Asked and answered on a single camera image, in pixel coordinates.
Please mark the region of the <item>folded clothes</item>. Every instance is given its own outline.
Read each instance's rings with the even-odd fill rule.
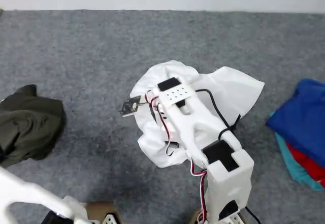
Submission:
[[[293,178],[293,180],[300,182],[300,183],[305,183],[307,184],[312,190],[314,191],[320,191],[324,190],[324,187],[321,186],[321,184],[317,181],[314,181],[306,172],[306,170],[299,165],[299,163],[294,159],[293,155],[289,151],[285,140],[278,135],[277,133],[276,139],[280,147],[280,151],[282,154],[282,157],[284,159],[284,163],[286,167],[288,168],[288,171]]]
[[[267,126],[325,168],[325,84],[302,79]]]
[[[294,159],[306,170],[308,175],[325,187],[325,169],[304,153],[296,150],[289,142],[286,142],[286,145]]]

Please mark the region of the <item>gray carpet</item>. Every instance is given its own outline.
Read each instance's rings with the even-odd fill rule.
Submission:
[[[209,73],[229,66],[266,83],[237,135],[255,160],[249,207],[263,223],[322,223],[325,194],[294,182],[265,127],[303,77],[325,81],[325,16],[138,11],[4,12],[0,94],[35,83],[63,100],[65,132],[51,155],[9,167],[60,197],[114,200],[125,223],[188,223],[200,205],[188,163],[159,169],[118,110],[136,81],[171,59]],[[20,223],[46,209],[15,204]]]

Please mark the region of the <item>teal cloth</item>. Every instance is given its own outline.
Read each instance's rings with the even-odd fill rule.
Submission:
[[[324,187],[320,185],[319,182],[314,181],[308,175],[306,170],[300,166],[298,162],[296,162],[290,150],[288,149],[285,140],[277,133],[275,133],[275,135],[282,153],[282,157],[293,180],[307,184],[314,191],[324,190]]]

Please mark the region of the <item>small sensor board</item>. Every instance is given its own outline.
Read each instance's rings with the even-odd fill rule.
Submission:
[[[138,111],[140,101],[141,101],[141,96],[136,96],[124,101],[122,110],[120,111],[122,117],[134,115]]]

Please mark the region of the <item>white fabric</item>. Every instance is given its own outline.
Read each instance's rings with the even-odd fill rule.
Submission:
[[[193,89],[208,89],[212,92],[215,102],[229,125],[234,124],[238,115],[242,117],[253,107],[259,97],[264,83],[236,69],[222,67],[211,74],[199,74],[197,70],[183,63],[171,60],[151,67],[135,84],[130,97],[144,95],[158,83],[176,77],[190,84]],[[204,105],[217,116],[211,99],[206,92],[198,92],[198,97]],[[159,115],[157,123],[153,119],[148,104],[139,107],[135,114],[138,127],[143,135],[138,139],[141,150],[158,166],[168,167],[183,163],[186,159],[185,149],[177,148],[171,156],[165,154],[166,131],[161,126]],[[178,137],[173,127],[168,123],[172,141]]]

